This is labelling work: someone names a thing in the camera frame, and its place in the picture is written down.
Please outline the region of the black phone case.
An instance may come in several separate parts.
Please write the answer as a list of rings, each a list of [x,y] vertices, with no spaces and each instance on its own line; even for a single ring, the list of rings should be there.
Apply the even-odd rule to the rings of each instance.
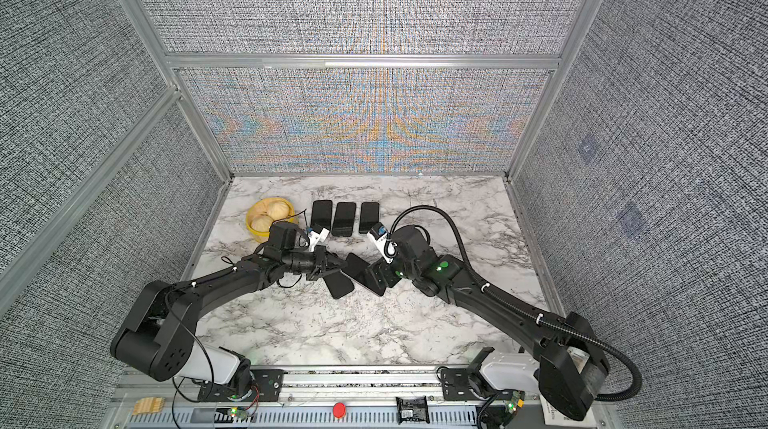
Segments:
[[[355,290],[354,282],[342,272],[325,275],[323,281],[334,300],[342,299]]]
[[[354,202],[339,202],[336,205],[331,234],[334,237],[351,237],[354,232],[354,222],[357,205]]]
[[[312,204],[310,228],[317,233],[332,228],[333,202],[331,200],[316,200]]]

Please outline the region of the black phone front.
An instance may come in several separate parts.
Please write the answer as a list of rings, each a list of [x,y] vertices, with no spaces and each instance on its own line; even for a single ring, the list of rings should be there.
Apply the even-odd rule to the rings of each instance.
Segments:
[[[348,254],[345,259],[346,267],[342,272],[358,285],[366,288],[378,297],[383,297],[387,284],[376,264],[368,263],[355,254]]]

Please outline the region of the light blue phone case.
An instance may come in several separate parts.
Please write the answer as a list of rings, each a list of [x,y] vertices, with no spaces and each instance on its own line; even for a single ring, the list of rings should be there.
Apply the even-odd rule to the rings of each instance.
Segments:
[[[363,202],[360,206],[358,233],[367,234],[379,223],[380,204],[378,202]]]

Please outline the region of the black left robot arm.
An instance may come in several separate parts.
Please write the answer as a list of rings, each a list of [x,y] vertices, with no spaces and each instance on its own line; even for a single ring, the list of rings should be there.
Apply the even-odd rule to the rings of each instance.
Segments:
[[[217,385],[242,379],[246,358],[207,347],[196,335],[200,319],[213,310],[250,293],[265,290],[285,274],[322,279],[338,300],[354,290],[343,270],[347,263],[325,248],[266,249],[197,279],[174,284],[147,284],[113,338],[111,355],[153,378],[185,377]]]

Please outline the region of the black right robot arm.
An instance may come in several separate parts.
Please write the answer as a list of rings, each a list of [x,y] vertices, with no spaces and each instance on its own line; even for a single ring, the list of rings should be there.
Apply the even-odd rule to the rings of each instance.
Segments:
[[[385,280],[407,279],[424,295],[463,308],[514,339],[538,363],[533,379],[539,394],[563,415],[585,419],[610,372],[585,318],[574,312],[562,317],[502,291],[462,259],[437,254],[414,225],[391,234],[378,223],[368,239],[382,255],[374,267]]]

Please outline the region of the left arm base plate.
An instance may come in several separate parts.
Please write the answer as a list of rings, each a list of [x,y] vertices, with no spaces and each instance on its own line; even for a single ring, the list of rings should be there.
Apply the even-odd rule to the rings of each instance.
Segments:
[[[193,380],[199,387],[197,400],[201,402],[277,402],[286,372],[280,369],[251,369],[236,374],[227,384],[213,384]]]

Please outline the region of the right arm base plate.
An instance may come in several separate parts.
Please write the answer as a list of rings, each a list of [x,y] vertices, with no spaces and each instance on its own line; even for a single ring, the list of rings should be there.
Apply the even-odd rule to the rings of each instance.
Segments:
[[[468,368],[439,366],[436,377],[440,383],[443,399],[452,402],[485,401],[496,395],[498,400],[524,400],[526,393],[513,389],[494,389],[481,375]]]

